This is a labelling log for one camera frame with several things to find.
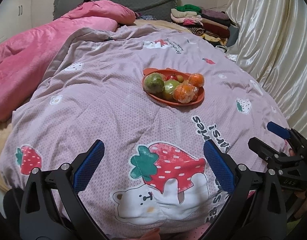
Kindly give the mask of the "green fruit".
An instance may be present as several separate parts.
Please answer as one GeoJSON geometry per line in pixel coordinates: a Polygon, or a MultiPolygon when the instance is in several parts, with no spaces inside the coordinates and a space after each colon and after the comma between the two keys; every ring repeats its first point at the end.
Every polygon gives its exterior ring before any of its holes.
{"type": "Polygon", "coordinates": [[[165,100],[170,101],[173,100],[173,91],[180,84],[180,82],[176,80],[167,80],[164,82],[164,91],[162,92],[162,96],[165,100]]]}
{"type": "Polygon", "coordinates": [[[145,92],[159,94],[164,91],[164,77],[160,73],[151,73],[145,77],[143,88],[145,92]]]}

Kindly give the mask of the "red tomato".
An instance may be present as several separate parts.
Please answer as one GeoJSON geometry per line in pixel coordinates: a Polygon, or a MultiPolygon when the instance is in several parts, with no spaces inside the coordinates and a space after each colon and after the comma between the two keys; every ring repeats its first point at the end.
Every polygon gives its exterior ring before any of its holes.
{"type": "Polygon", "coordinates": [[[168,75],[167,80],[176,80],[176,81],[178,81],[178,77],[175,74],[168,75]]]}

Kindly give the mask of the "white wardrobe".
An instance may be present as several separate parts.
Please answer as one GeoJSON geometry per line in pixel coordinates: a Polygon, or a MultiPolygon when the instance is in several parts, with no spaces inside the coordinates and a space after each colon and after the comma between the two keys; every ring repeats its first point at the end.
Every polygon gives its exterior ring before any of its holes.
{"type": "Polygon", "coordinates": [[[32,0],[2,0],[0,4],[0,43],[32,28],[32,0]]]}

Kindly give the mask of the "pink blanket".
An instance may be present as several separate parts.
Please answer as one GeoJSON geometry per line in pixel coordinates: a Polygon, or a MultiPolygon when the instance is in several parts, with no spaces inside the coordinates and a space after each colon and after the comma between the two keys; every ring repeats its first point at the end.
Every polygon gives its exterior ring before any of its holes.
{"type": "Polygon", "coordinates": [[[115,31],[132,25],[131,9],[109,0],[85,2],[60,18],[0,44],[0,121],[29,98],[67,38],[81,28],[115,31]]]}

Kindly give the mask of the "orange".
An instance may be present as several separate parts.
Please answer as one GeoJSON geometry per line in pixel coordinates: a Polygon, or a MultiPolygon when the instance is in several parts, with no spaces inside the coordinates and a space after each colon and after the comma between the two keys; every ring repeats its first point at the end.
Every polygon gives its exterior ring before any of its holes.
{"type": "Polygon", "coordinates": [[[204,76],[200,73],[193,73],[189,76],[188,81],[195,87],[204,86],[204,76]]]}
{"type": "Polygon", "coordinates": [[[199,87],[191,85],[192,88],[192,101],[195,101],[198,97],[199,87]]]}
{"type": "Polygon", "coordinates": [[[195,89],[191,84],[178,85],[172,94],[173,98],[183,104],[191,102],[195,97],[195,89]]]}

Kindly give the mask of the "cream satin curtain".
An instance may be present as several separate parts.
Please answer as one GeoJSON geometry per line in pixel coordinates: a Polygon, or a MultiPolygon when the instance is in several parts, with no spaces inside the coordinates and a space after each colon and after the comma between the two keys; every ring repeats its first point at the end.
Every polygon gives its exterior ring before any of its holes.
{"type": "Polygon", "coordinates": [[[239,26],[229,57],[277,103],[307,138],[307,4],[304,0],[230,0],[239,26]]]}

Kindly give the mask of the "lilac strawberry print quilt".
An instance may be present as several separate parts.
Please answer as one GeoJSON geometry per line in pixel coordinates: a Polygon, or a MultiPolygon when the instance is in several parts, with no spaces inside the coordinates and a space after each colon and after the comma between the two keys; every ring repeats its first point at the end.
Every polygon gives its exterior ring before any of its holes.
{"type": "Polygon", "coordinates": [[[287,149],[267,130],[270,121],[287,127],[273,98],[197,36],[152,26],[81,29],[13,113],[0,173],[9,187],[24,188],[34,167],[56,169],[99,139],[105,155],[79,197],[103,232],[186,232],[215,219],[228,198],[204,158],[204,142],[262,172],[266,164],[249,149],[250,138],[287,149]],[[203,102],[171,107],[154,100],[141,84],[146,68],[202,74],[203,102]]]}

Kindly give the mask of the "longan fruit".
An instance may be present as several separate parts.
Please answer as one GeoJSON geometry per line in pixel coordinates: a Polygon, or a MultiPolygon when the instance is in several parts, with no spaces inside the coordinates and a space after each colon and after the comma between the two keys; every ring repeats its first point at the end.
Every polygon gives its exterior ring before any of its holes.
{"type": "Polygon", "coordinates": [[[182,83],[184,81],[184,77],[182,75],[177,75],[178,82],[182,83]]]}

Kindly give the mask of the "orange bear-ear plate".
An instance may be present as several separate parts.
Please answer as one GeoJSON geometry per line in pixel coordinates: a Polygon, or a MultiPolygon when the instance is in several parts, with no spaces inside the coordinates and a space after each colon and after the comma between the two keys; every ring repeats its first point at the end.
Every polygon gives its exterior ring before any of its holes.
{"type": "Polygon", "coordinates": [[[204,100],[204,77],[175,69],[147,68],[143,71],[143,90],[169,106],[191,106],[204,100]]]}

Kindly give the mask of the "stack of folded clothes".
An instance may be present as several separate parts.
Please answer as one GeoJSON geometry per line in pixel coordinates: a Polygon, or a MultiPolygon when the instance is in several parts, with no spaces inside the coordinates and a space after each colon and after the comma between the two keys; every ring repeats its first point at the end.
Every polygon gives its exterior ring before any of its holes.
{"type": "Polygon", "coordinates": [[[175,24],[188,29],[214,47],[229,48],[238,39],[240,29],[224,11],[185,4],[172,8],[170,17],[175,24]]]}

